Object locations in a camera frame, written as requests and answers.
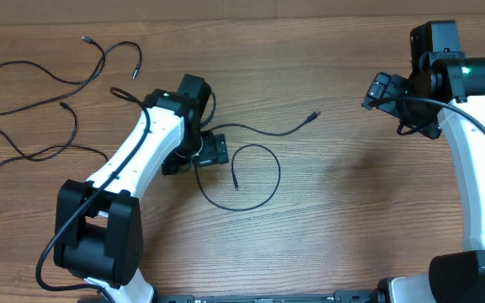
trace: wood grain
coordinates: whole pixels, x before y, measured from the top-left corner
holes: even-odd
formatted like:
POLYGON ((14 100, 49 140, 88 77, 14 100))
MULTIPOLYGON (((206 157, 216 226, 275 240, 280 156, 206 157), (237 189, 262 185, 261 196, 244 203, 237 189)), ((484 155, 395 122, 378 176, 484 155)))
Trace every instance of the wood grain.
POLYGON ((485 0, 0 0, 0 25, 485 13, 485 0))
MULTIPOLYGON (((328 293, 373 288, 387 276, 427 269, 433 256, 461 250, 461 206, 445 138, 396 135, 397 121, 360 107, 379 71, 410 73, 408 32, 430 19, 411 16, 254 21, 178 21, 0 27, 0 62, 31 60, 65 79, 85 79, 102 46, 132 40, 144 50, 108 56, 104 73, 67 102, 79 118, 77 144, 110 155, 133 129, 139 109, 113 98, 117 86, 142 98, 176 89, 185 73, 204 77, 218 96, 211 125, 239 122, 292 136, 225 129, 230 154, 255 142, 282 165, 276 196, 263 208, 230 213, 201 196, 192 173, 158 175, 142 201, 146 242, 141 270, 162 294, 328 293)), ((485 56, 485 15, 456 17, 469 56, 485 56)), ((71 88, 29 66, 0 71, 0 110, 71 88)), ((61 144, 72 117, 57 104, 0 117, 27 152, 61 144)), ((0 138, 0 161, 13 156, 0 138)), ((53 234, 56 195, 68 178, 84 180, 103 164, 66 151, 49 162, 0 168, 0 302, 67 302, 92 291, 50 293, 35 283, 41 250, 53 234)), ((229 166, 200 171, 208 195, 243 207, 266 198, 276 179, 272 157, 248 149, 229 166)), ((49 262, 51 284, 78 282, 49 262)))

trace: black cable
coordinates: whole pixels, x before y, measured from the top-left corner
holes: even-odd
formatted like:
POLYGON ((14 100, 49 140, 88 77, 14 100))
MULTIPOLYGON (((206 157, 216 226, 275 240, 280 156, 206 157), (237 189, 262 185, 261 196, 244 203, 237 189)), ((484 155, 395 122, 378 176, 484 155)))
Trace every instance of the black cable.
MULTIPOLYGON (((121 41, 121 42, 117 42, 115 43, 114 45, 110 46, 105 52, 104 54, 105 55, 108 55, 109 52, 111 52, 115 47, 117 46, 121 46, 121 45, 133 45, 135 46, 137 49, 138 49, 138 53, 140 55, 140 58, 138 60, 138 64, 136 65, 136 68, 134 69, 134 72, 132 73, 132 80, 136 79, 136 77, 138 76, 138 72, 140 71, 140 68, 141 68, 141 58, 142 58, 142 54, 141 54, 141 47, 135 43, 135 42, 132 42, 132 41, 121 41)), ((105 61, 103 62, 103 64, 100 66, 99 68, 99 71, 97 72, 96 75, 94 75, 93 79, 95 79, 96 77, 98 77, 100 75, 100 73, 103 71, 104 69, 104 65, 105 65, 105 61)))
POLYGON ((147 108, 145 105, 140 102, 136 97, 132 96, 128 92, 120 89, 120 88, 110 88, 109 91, 117 98, 122 98, 127 101, 131 101, 135 104, 138 104, 141 107, 141 110, 143 111, 143 114, 145 115, 146 118, 146 126, 143 131, 143 134, 141 135, 140 140, 136 143, 136 146, 132 149, 132 151, 126 156, 125 160, 109 175, 108 179, 102 183, 95 191, 94 193, 87 198, 87 200, 72 214, 72 216, 63 224, 63 226, 56 232, 56 234, 51 238, 51 240, 48 242, 46 245, 44 251, 39 257, 39 261, 36 266, 35 270, 35 278, 37 280, 37 283, 40 285, 45 290, 49 291, 67 291, 67 290, 81 290, 81 289, 95 289, 101 292, 106 299, 109 302, 114 302, 113 298, 109 295, 108 291, 96 284, 75 284, 75 285, 68 285, 68 286, 51 286, 48 285, 43 279, 42 279, 42 265, 44 264, 44 261, 48 257, 48 254, 50 253, 50 250, 54 247, 57 241, 62 237, 62 235, 65 233, 65 231, 68 229, 68 227, 81 215, 83 215, 89 208, 89 206, 95 201, 95 199, 102 193, 104 189, 108 187, 108 185, 117 178, 119 173, 125 168, 126 164, 134 157, 134 155, 138 152, 140 149, 141 145, 145 141, 149 131, 151 129, 151 117, 149 116, 149 113, 147 112, 147 108))
POLYGON ((225 123, 225 124, 222 124, 222 125, 217 125, 215 127, 212 127, 209 130, 218 130, 218 129, 222 128, 222 127, 242 127, 242 128, 247 129, 247 130, 255 131, 255 132, 257 132, 258 134, 261 134, 261 135, 266 135, 266 136, 287 136, 287 135, 291 135, 294 132, 298 131, 302 126, 307 125, 308 123, 314 121, 320 114, 321 114, 321 110, 318 110, 317 112, 314 112, 310 116, 308 116, 308 118, 304 122, 302 122, 300 125, 298 125, 293 130, 288 130, 286 132, 278 133, 278 134, 276 134, 276 133, 269 133, 269 132, 262 131, 262 130, 256 130, 253 127, 250 127, 248 125, 242 125, 242 124, 239 124, 239 123, 225 123))
POLYGON ((389 97, 389 98, 382 98, 379 100, 371 101, 369 105, 371 107, 377 107, 379 105, 391 102, 391 101, 401 101, 401 102, 421 102, 426 104, 432 104, 438 106, 443 109, 451 110, 457 114, 460 114, 465 119, 469 120, 469 122, 473 123, 484 135, 485 135, 485 126, 482 125, 476 118, 468 114, 462 109, 457 108, 456 106, 446 104, 437 100, 433 100, 430 98, 420 98, 420 97, 409 97, 409 96, 399 96, 399 97, 389 97))
POLYGON ((405 126, 405 123, 402 120, 400 120, 400 125, 397 126, 396 133, 399 134, 400 136, 412 135, 414 133, 419 132, 420 130, 422 130, 424 127, 428 126, 432 122, 433 122, 432 120, 426 121, 425 123, 423 123, 419 126, 416 126, 416 127, 412 128, 411 130, 406 130, 406 131, 402 132, 403 126, 405 126))
POLYGON ((91 148, 91 147, 77 146, 77 145, 72 144, 72 141, 76 137, 76 133, 77 133, 77 116, 76 116, 76 113, 67 104, 61 102, 61 106, 64 109, 70 111, 72 113, 73 118, 74 118, 74 129, 72 130, 71 136, 68 139, 67 143, 65 143, 65 145, 50 146, 50 147, 47 147, 47 148, 40 150, 38 152, 26 155, 16 146, 16 144, 11 140, 11 138, 4 131, 0 130, 0 135, 3 136, 7 140, 7 142, 10 144, 10 146, 12 146, 18 154, 20 154, 20 156, 18 156, 18 157, 11 157, 9 159, 1 161, 0 167, 7 164, 7 163, 18 161, 18 160, 29 160, 29 161, 32 161, 32 162, 42 162, 42 161, 50 160, 53 157, 55 157, 55 156, 59 155, 60 153, 62 153, 63 151, 65 151, 69 147, 70 148, 78 148, 78 149, 82 149, 82 150, 90 151, 90 152, 96 152, 99 155, 101 155, 102 157, 104 157, 104 159, 106 159, 106 161, 108 161, 108 157, 103 152, 101 152, 99 150, 96 150, 96 149, 91 148), (42 157, 42 158, 37 157, 37 156, 39 156, 39 155, 41 155, 41 154, 43 154, 47 151, 50 151, 50 150, 56 149, 56 148, 59 148, 59 150, 54 152, 53 154, 47 156, 47 157, 42 157))
POLYGON ((211 96, 212 96, 212 110, 211 110, 211 113, 209 114, 209 116, 207 117, 207 119, 205 119, 205 121, 203 121, 203 122, 200 123, 200 128, 206 127, 212 121, 212 118, 215 116, 215 110, 216 110, 216 94, 215 94, 215 92, 211 92, 211 96))
MULTIPOLYGON (((14 113, 17 113, 19 111, 26 110, 26 109, 32 109, 33 107, 36 107, 36 106, 39 106, 39 105, 42 105, 42 104, 48 104, 48 103, 51 103, 51 102, 55 102, 57 100, 61 100, 61 99, 64 99, 64 98, 68 98, 68 97, 71 97, 72 95, 74 95, 75 93, 78 93, 85 86, 87 86, 92 80, 94 80, 96 77, 98 77, 100 75, 100 73, 103 71, 104 66, 105 66, 106 55, 110 51, 112 51, 115 47, 120 46, 120 45, 133 45, 133 46, 135 46, 138 49, 138 52, 139 52, 139 61, 138 61, 137 65, 136 65, 136 68, 135 68, 134 72, 132 73, 132 80, 134 80, 136 78, 136 76, 137 76, 137 74, 138 74, 138 72, 139 72, 139 70, 141 68, 141 58, 142 58, 141 48, 140 48, 140 46, 138 44, 136 44, 134 42, 131 42, 131 41, 121 41, 121 42, 118 42, 118 43, 112 45, 110 48, 108 48, 106 51, 104 51, 102 49, 102 47, 100 47, 100 45, 97 44, 97 42, 95 42, 91 38, 89 38, 87 36, 83 36, 82 37, 82 40, 85 41, 85 42, 87 42, 87 43, 89 43, 89 44, 91 44, 91 45, 95 45, 102 52, 102 56, 99 59, 99 62, 97 63, 97 66, 94 68, 94 70, 91 73, 91 75, 89 76, 89 78, 87 80, 84 80, 84 81, 67 81, 67 80, 61 79, 61 78, 55 76, 54 74, 52 74, 50 71, 48 71, 43 66, 41 66, 41 65, 39 65, 37 63, 31 62, 31 61, 7 61, 7 62, 0 63, 0 68, 3 67, 3 66, 12 65, 12 64, 27 64, 27 65, 35 66, 35 67, 39 68, 40 70, 42 70, 43 72, 47 73, 50 77, 52 77, 53 79, 57 80, 58 82, 62 82, 62 83, 65 83, 65 84, 79 85, 80 86, 80 87, 74 89, 73 91, 71 91, 69 93, 64 93, 64 94, 62 94, 60 96, 57 96, 57 97, 54 97, 54 98, 49 98, 49 99, 43 100, 43 101, 39 101, 39 102, 36 102, 36 103, 30 104, 30 105, 24 106, 24 107, 21 107, 21 108, 18 108, 18 109, 13 109, 13 110, 9 110, 9 111, 6 111, 6 112, 1 112, 0 115, 14 114, 14 113)), ((47 147, 46 149, 41 150, 41 151, 38 151, 36 153, 30 154, 30 155, 25 155, 13 143, 13 141, 10 139, 10 137, 7 134, 5 134, 2 130, 0 130, 0 135, 2 135, 3 137, 5 137, 5 139, 7 139, 8 143, 14 148, 14 150, 17 153, 20 154, 20 157, 11 157, 9 159, 6 159, 4 161, 1 161, 0 162, 0 167, 3 166, 4 164, 10 163, 10 162, 14 162, 14 161, 18 161, 18 160, 24 160, 24 159, 25 160, 32 161, 32 162, 42 162, 42 161, 46 161, 46 160, 52 159, 53 157, 59 155, 60 153, 62 153, 63 151, 65 151, 68 147, 78 148, 78 149, 82 149, 82 150, 90 151, 90 152, 96 152, 99 155, 103 156, 104 159, 106 159, 106 161, 108 161, 108 157, 103 152, 101 152, 99 150, 96 150, 96 149, 91 148, 91 147, 77 146, 77 145, 73 145, 72 144, 72 141, 74 140, 74 137, 76 136, 76 133, 77 133, 77 116, 76 116, 76 113, 74 113, 74 111, 67 104, 65 104, 63 102, 60 102, 60 105, 64 109, 69 110, 72 113, 72 115, 74 116, 74 130, 72 131, 71 137, 69 138, 69 140, 67 141, 67 143, 64 146, 62 146, 62 145, 50 146, 50 147, 47 147), (45 153, 47 151, 50 151, 52 149, 55 149, 55 148, 60 148, 60 149, 58 151, 54 152, 52 155, 49 155, 48 157, 35 158, 36 156, 39 156, 40 154, 43 154, 43 153, 45 153)))
MULTIPOLYGON (((215 101, 215 106, 216 106, 216 96, 215 95, 213 95, 213 100, 215 101)), ((218 130, 218 129, 222 128, 222 127, 236 126, 236 127, 245 128, 247 130, 255 131, 255 132, 259 133, 259 134, 266 135, 266 136, 287 136, 287 135, 290 135, 290 134, 298 131, 302 126, 304 126, 304 125, 306 125, 306 124, 314 121, 320 114, 321 114, 321 111, 320 110, 318 110, 317 112, 313 112, 312 114, 310 114, 308 116, 308 118, 306 118, 306 120, 304 122, 302 122, 302 124, 298 125, 296 128, 294 128, 292 130, 289 130, 289 131, 286 131, 286 132, 283 132, 283 133, 278 133, 278 134, 277 133, 269 133, 269 132, 261 131, 261 130, 256 130, 256 129, 250 127, 250 126, 242 125, 242 124, 238 124, 238 123, 226 123, 226 124, 223 124, 223 125, 217 125, 215 127, 210 128, 209 130, 218 130)), ((207 196, 207 194, 203 190, 203 187, 201 186, 200 176, 198 174, 197 162, 194 161, 195 179, 198 182, 198 187, 200 188, 201 193, 203 194, 203 196, 205 197, 205 199, 207 201, 209 201, 212 205, 218 207, 219 209, 229 210, 229 211, 255 210, 258 207, 261 207, 261 206, 267 204, 267 202, 269 202, 273 198, 274 194, 276 194, 276 190, 280 186, 281 166, 280 166, 280 161, 278 161, 278 157, 269 148, 267 148, 265 146, 262 146, 260 144, 254 144, 254 143, 252 143, 252 144, 247 144, 245 146, 240 147, 239 149, 237 149, 235 151, 235 153, 233 153, 233 157, 232 157, 232 178, 233 178, 233 185, 235 186, 235 190, 239 190, 239 185, 238 185, 238 182, 237 182, 237 177, 235 176, 235 170, 233 168, 233 163, 235 163, 235 156, 241 150, 243 150, 243 149, 245 149, 247 147, 250 147, 250 146, 256 146, 256 147, 261 147, 261 148, 265 149, 265 151, 269 152, 273 156, 273 158, 276 161, 276 164, 278 165, 278 181, 276 182, 276 186, 274 187, 274 190, 273 190, 272 194, 270 194, 270 196, 265 201, 261 202, 258 205, 252 206, 252 207, 248 207, 248 208, 244 208, 244 209, 234 209, 234 208, 229 208, 229 207, 226 207, 226 206, 219 205, 216 202, 214 202, 211 198, 209 198, 207 196)))
POLYGON ((261 207, 261 206, 265 205, 267 202, 269 202, 273 198, 274 194, 276 194, 276 190, 280 186, 281 167, 280 167, 280 161, 278 161, 278 157, 276 157, 276 155, 269 148, 267 148, 265 146, 262 146, 262 145, 259 145, 259 144, 247 144, 247 145, 245 145, 245 146, 240 147, 239 149, 237 149, 237 151, 235 151, 235 153, 233 154, 233 157, 232 157, 232 177, 233 177, 233 185, 235 185, 235 189, 236 190, 239 190, 239 185, 238 185, 238 182, 237 182, 237 177, 235 177, 235 171, 233 170, 233 163, 235 162, 235 156, 242 149, 247 148, 247 147, 250 147, 250 146, 256 146, 256 147, 261 147, 261 148, 265 149, 265 151, 269 152, 273 156, 273 158, 276 161, 276 165, 278 165, 278 181, 276 182, 276 186, 274 187, 274 190, 273 190, 272 194, 270 194, 270 196, 265 201, 261 202, 258 205, 252 206, 252 207, 248 207, 248 208, 244 208, 244 209, 234 209, 234 208, 229 208, 229 207, 226 207, 226 206, 219 205, 219 204, 215 203, 213 200, 211 200, 211 198, 209 198, 207 196, 207 194, 205 194, 205 191, 203 190, 203 187, 201 186, 200 176, 198 175, 197 163, 196 162, 194 163, 195 179, 196 179, 196 181, 198 181, 198 187, 200 188, 201 193, 203 194, 203 196, 205 197, 205 199, 207 199, 207 201, 209 201, 212 205, 218 207, 219 209, 229 210, 229 211, 255 210, 258 207, 261 207))

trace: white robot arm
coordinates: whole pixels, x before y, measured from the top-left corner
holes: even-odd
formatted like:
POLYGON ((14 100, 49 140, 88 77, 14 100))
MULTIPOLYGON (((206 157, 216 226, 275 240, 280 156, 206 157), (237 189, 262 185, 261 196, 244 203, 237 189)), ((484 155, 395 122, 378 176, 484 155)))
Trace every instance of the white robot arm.
MULTIPOLYGON (((106 191, 120 193, 122 190, 126 190, 131 197, 141 200, 163 161, 181 144, 184 136, 183 117, 175 115, 172 110, 156 106, 147 111, 152 120, 149 135, 137 154, 125 166, 118 178, 109 184, 106 191)), ((118 167, 128 156, 145 131, 145 125, 146 118, 141 113, 136 128, 119 150, 102 168, 87 179, 87 181, 93 182, 94 188, 106 181, 114 167, 118 167)), ((108 213, 105 211, 100 211, 100 215, 108 217, 108 213)), ((103 286, 117 303, 149 303, 154 295, 154 289, 143 279, 140 269, 137 269, 127 285, 121 285, 118 288, 112 288, 109 283, 94 277, 87 277, 85 280, 90 284, 103 286)))
POLYGON ((381 281, 387 303, 485 302, 485 58, 467 59, 454 21, 411 31, 409 79, 377 74, 362 104, 400 119, 399 135, 445 133, 459 184, 464 252, 435 257, 429 272, 381 281), (402 132, 403 126, 411 128, 402 132))

